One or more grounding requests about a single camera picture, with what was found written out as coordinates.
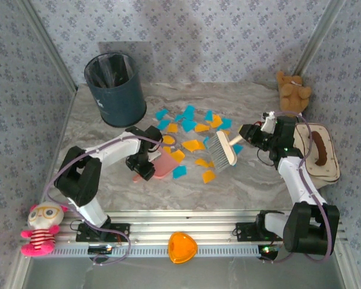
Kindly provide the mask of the dark blue waste bin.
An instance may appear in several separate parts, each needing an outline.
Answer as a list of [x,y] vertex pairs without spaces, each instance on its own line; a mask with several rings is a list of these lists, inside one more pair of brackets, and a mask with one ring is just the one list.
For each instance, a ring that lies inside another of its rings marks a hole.
[[135,76],[121,86],[102,89],[86,82],[97,103],[101,118],[109,126],[125,128],[138,123],[145,115],[147,104],[141,88],[140,76]]

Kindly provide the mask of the small circuit board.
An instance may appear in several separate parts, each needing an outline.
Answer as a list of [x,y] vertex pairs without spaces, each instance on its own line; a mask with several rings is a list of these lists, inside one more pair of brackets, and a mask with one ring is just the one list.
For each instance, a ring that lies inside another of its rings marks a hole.
[[89,255],[110,255],[112,254],[113,247],[111,245],[93,244],[89,245],[87,253]]
[[259,245],[258,246],[260,256],[258,257],[262,261],[273,262],[279,253],[278,246],[269,246],[269,245]]

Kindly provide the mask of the wooden hand brush grey bristles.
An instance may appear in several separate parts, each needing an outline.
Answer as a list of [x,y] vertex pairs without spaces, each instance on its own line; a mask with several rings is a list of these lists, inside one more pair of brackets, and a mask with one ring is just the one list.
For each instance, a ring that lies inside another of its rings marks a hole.
[[241,135],[237,135],[230,140],[223,131],[217,131],[214,136],[206,141],[205,148],[217,173],[236,164],[237,155],[233,146],[242,140]]

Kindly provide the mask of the pink white plush doll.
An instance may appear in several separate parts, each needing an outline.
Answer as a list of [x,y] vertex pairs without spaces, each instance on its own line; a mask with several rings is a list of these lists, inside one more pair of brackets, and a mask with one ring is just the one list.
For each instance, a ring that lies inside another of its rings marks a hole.
[[24,256],[36,257],[50,254],[55,249],[55,235],[60,231],[60,223],[68,207],[55,202],[42,202],[30,208],[27,224],[28,229],[20,233],[22,238],[29,240],[20,252]]

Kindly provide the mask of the brown teddy bear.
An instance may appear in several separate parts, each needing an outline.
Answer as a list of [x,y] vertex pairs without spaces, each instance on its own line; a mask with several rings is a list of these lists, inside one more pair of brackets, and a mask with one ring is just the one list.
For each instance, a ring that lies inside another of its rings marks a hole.
[[301,76],[285,75],[281,70],[276,73],[276,81],[280,95],[280,109],[302,113],[309,104],[311,88],[304,86]]

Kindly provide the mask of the aluminium rail base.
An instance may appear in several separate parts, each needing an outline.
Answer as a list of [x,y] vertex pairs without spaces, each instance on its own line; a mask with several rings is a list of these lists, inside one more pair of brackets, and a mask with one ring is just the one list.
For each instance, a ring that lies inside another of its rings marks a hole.
[[136,210],[110,211],[114,223],[130,224],[132,244],[167,244],[174,232],[185,232],[199,245],[234,244],[238,222],[254,222],[256,210]]

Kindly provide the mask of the aluminium frame post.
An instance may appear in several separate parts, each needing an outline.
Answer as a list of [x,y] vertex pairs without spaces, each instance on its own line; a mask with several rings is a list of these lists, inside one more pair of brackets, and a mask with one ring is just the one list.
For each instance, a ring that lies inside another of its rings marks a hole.
[[335,22],[338,14],[342,10],[347,0],[330,0],[323,15],[318,21],[316,28],[314,29],[311,37],[305,49],[303,51],[300,60],[295,66],[294,75],[303,76],[310,63],[314,59],[314,56],[318,52],[322,42],[324,41],[327,33],[330,31],[333,23]]
[[64,64],[63,59],[58,53],[57,48],[55,47],[51,37],[49,36],[47,30],[45,29],[43,22],[39,15],[37,14],[34,6],[30,0],[16,0],[20,9],[23,11],[27,21],[34,30],[37,38],[42,44],[44,50],[46,51],[49,59],[52,64],[55,66],[58,74],[62,77],[67,88],[72,92],[76,93],[78,87],[72,79],[68,68]]

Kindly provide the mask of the pink plastic dustpan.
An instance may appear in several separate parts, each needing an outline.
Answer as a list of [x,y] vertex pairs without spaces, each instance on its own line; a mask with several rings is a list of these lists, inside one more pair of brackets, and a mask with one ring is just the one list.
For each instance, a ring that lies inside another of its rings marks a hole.
[[179,162],[161,148],[155,152],[149,152],[148,156],[149,161],[153,164],[153,168],[155,169],[149,179],[163,179],[179,166]]

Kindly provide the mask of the orange plastic dish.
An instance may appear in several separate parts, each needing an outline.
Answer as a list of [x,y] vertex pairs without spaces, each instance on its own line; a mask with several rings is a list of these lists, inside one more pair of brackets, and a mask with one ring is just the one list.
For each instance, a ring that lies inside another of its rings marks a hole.
[[174,232],[168,241],[169,259],[174,264],[183,264],[194,258],[198,250],[196,241],[184,232]]

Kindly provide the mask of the cream fabric pouch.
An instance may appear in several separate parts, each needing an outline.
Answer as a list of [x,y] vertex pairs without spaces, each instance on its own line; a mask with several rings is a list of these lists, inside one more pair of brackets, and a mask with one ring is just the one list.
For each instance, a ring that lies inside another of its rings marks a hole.
[[[336,183],[341,175],[332,137],[328,129],[318,123],[310,123],[312,150],[306,158],[306,170],[317,190]],[[297,123],[294,131],[294,147],[303,156],[309,151],[309,131],[305,123]]]

